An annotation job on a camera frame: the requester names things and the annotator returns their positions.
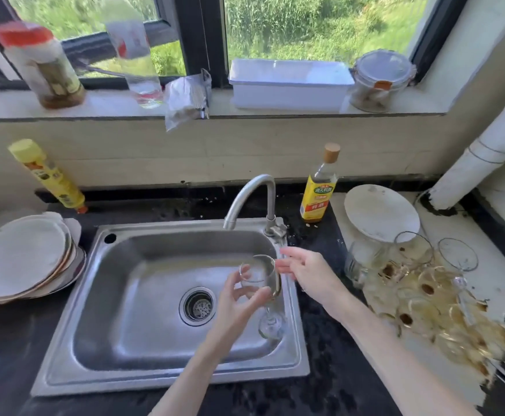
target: black countertop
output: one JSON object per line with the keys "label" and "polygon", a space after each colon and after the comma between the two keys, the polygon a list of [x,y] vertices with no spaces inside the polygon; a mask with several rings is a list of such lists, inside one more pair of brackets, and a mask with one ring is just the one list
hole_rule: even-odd
{"label": "black countertop", "polygon": [[[289,245],[319,251],[343,282],[346,249],[331,208],[322,222],[306,226],[298,209],[300,194],[277,198],[276,215],[284,218]],[[80,244],[89,249],[102,224],[223,218],[230,202],[218,198],[103,201],[76,216]],[[65,217],[72,211],[51,205]],[[240,217],[263,217],[266,199],[251,198]],[[120,391],[31,398],[41,361],[71,289],[35,300],[0,306],[0,416],[145,416],[166,389]],[[311,373],[307,377],[210,385],[200,415],[401,415],[383,383],[349,333],[298,288]],[[500,390],[499,397],[505,398]],[[500,401],[489,401],[483,414],[499,415]]]}

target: faucet spout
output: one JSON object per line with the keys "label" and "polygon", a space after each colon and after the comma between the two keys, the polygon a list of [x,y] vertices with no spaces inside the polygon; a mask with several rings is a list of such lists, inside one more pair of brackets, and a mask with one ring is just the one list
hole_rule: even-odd
{"label": "faucet spout", "polygon": [[227,216],[223,220],[223,228],[227,230],[232,230],[235,228],[235,223],[237,222],[237,217],[241,211],[245,201],[252,192],[265,184],[268,187],[268,214],[266,215],[267,225],[266,228],[270,228],[275,224],[276,221],[276,181],[271,175],[262,174],[248,181],[248,183],[242,188],[242,190],[237,194],[233,204],[227,212]]}

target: cooking oil bottle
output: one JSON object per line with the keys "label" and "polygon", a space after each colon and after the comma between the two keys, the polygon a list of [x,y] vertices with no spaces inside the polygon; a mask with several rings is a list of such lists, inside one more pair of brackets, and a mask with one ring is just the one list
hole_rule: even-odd
{"label": "cooking oil bottle", "polygon": [[315,167],[308,176],[301,203],[301,217],[306,223],[320,222],[330,204],[330,197],[337,183],[335,162],[340,150],[339,144],[326,143],[322,164]]}
{"label": "cooking oil bottle", "polygon": [[33,140],[18,140],[8,150],[65,207],[76,209],[77,213],[87,212],[83,193]]}

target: stainless steel sink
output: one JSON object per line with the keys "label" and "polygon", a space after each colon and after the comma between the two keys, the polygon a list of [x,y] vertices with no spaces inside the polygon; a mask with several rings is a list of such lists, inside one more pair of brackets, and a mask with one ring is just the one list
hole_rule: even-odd
{"label": "stainless steel sink", "polygon": [[[171,385],[213,324],[229,272],[255,254],[277,258],[266,219],[101,226],[33,385],[61,395]],[[309,373],[295,284],[282,279],[281,342],[258,333],[263,309],[214,372],[212,383]]]}

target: faucet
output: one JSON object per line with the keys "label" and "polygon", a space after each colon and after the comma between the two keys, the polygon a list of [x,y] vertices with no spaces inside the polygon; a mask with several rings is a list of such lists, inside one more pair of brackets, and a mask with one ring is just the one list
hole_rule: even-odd
{"label": "faucet", "polygon": [[237,197],[235,197],[235,200],[227,212],[227,216],[223,220],[224,229],[230,231],[235,228],[237,217],[245,201],[247,201],[252,192],[262,184],[266,184],[268,187],[268,214],[266,215],[264,234],[270,237],[285,237],[287,228],[284,224],[278,225],[276,223],[276,181],[273,179],[273,176],[268,174],[254,177],[252,180],[248,181],[241,191],[239,191],[239,194],[237,194]]}

